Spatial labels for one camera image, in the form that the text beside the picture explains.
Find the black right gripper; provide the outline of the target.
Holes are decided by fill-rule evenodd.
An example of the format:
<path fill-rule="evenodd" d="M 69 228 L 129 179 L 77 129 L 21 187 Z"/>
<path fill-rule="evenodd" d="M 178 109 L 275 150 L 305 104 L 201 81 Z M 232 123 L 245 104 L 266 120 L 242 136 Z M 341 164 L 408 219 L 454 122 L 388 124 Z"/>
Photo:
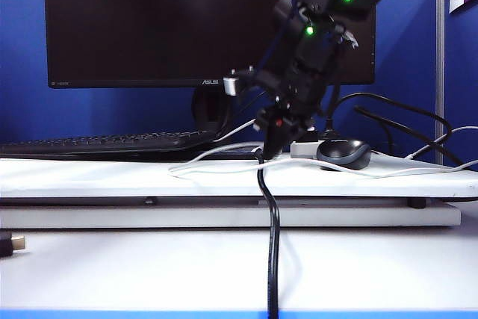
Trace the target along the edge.
<path fill-rule="evenodd" d="M 288 61 L 281 69 L 259 71 L 259 86 L 273 101 L 259 111 L 259 128 L 266 131 L 264 159 L 277 156 L 294 140 L 296 131 L 311 126 L 311 117 L 321 112 L 330 77 L 329 64 L 310 66 L 300 59 Z"/>

